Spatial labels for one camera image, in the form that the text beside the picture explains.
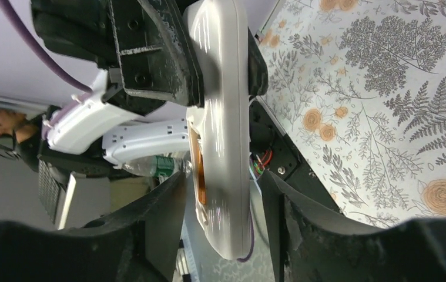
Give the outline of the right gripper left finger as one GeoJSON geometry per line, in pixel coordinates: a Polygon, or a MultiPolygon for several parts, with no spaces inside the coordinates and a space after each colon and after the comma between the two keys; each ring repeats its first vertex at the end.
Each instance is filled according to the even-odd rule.
{"type": "Polygon", "coordinates": [[[81,228],[43,231],[0,221],[0,281],[171,281],[186,190],[178,172],[81,228]]]}

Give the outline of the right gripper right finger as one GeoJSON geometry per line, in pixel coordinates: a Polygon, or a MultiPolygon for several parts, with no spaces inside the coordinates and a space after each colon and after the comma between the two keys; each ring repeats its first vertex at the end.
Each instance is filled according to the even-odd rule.
{"type": "Polygon", "coordinates": [[[259,180],[276,281],[446,281],[446,218],[349,219],[273,172],[259,180]]]}

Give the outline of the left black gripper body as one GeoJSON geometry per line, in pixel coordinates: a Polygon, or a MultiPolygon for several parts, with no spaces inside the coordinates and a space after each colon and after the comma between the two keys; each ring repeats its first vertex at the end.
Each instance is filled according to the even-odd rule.
{"type": "Polygon", "coordinates": [[[50,51],[95,62],[99,68],[119,66],[109,1],[31,1],[36,34],[50,51]]]}

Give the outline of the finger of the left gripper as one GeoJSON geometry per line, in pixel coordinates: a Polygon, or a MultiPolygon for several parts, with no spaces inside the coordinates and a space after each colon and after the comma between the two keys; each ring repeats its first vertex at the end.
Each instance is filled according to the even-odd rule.
{"type": "Polygon", "coordinates": [[[177,1],[109,1],[127,95],[203,106],[203,74],[177,1]]]}
{"type": "Polygon", "coordinates": [[[248,86],[249,96],[265,95],[269,86],[269,74],[266,61],[258,47],[255,36],[248,30],[248,86]]]}

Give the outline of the white remote control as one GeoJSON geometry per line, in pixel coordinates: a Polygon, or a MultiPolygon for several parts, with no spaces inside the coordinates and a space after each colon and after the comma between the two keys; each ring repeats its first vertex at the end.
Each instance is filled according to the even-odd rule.
{"type": "Polygon", "coordinates": [[[240,1],[197,1],[184,14],[203,74],[204,105],[187,109],[202,138],[206,205],[195,196],[204,234],[224,259],[251,250],[248,25],[240,1]]]}

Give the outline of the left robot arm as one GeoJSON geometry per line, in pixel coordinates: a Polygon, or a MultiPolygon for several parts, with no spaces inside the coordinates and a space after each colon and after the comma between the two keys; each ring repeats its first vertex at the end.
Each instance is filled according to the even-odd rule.
{"type": "Polygon", "coordinates": [[[249,101],[267,67],[243,1],[35,1],[38,35],[95,60],[92,90],[43,121],[42,160],[92,177],[187,150],[208,181],[249,174],[249,101]]]}

